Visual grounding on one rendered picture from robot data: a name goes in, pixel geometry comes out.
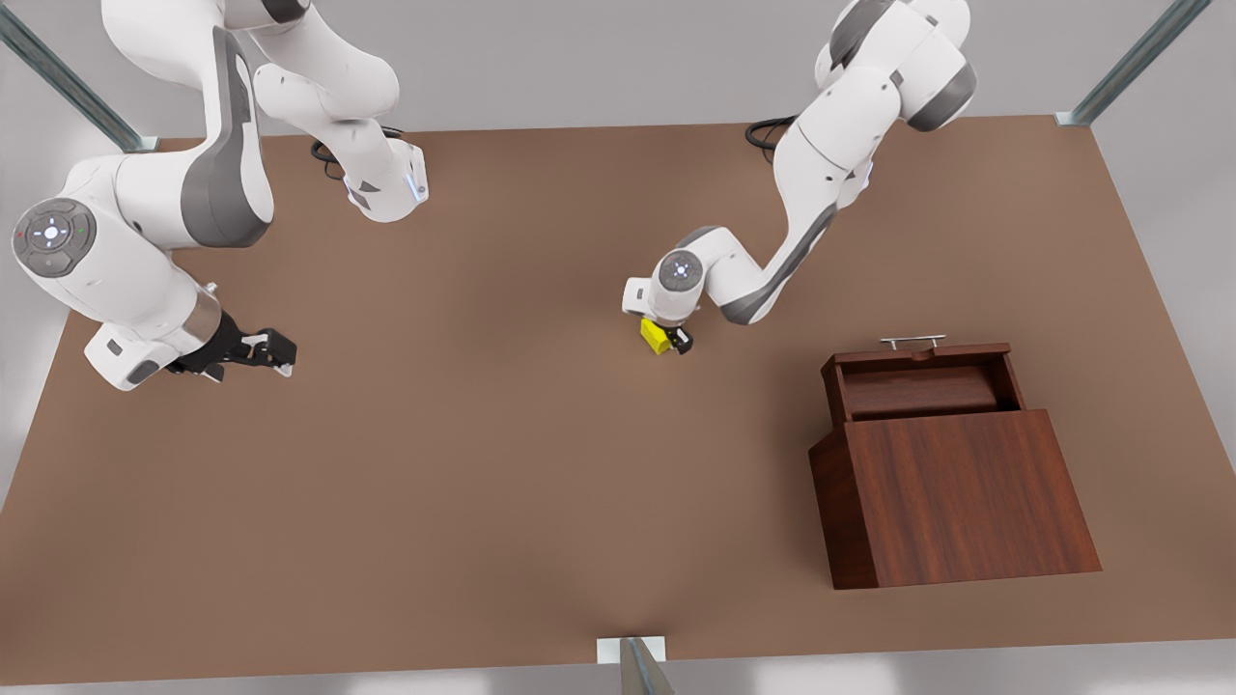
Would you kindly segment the silver frame post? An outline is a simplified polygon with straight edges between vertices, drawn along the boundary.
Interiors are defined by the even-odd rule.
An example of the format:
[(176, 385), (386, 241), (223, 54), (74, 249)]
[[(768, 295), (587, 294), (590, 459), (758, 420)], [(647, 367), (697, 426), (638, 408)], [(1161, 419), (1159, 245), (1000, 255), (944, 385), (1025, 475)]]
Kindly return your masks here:
[(129, 126), (104, 98), (98, 96), (75, 70), (70, 70), (70, 66), (5, 5), (5, 0), (0, 0), (0, 42), (124, 153), (153, 153), (157, 150), (159, 139), (142, 136)]
[(662, 636), (625, 636), (596, 641), (597, 664), (617, 664), (620, 695), (676, 695), (662, 672), (666, 643)]
[(1072, 110), (1054, 113), (1060, 127), (1090, 127), (1192, 23), (1213, 0), (1173, 0), (1107, 74)]

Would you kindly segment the dark wooden drawer silver handle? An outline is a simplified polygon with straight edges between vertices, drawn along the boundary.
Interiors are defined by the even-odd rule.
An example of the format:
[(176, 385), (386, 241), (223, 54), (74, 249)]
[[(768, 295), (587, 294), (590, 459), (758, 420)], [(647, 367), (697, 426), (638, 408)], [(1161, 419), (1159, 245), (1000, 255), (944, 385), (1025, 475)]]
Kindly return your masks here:
[(836, 352), (821, 369), (831, 420), (1023, 412), (1010, 352), (1006, 343)]

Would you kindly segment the dark wooden cabinet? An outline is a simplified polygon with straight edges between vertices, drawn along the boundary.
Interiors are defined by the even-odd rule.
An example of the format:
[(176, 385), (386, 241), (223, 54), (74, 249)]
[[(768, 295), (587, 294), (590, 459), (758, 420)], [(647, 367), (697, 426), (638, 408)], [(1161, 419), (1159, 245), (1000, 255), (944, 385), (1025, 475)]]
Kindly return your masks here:
[(810, 467), (836, 589), (1101, 568), (1044, 409), (845, 422)]

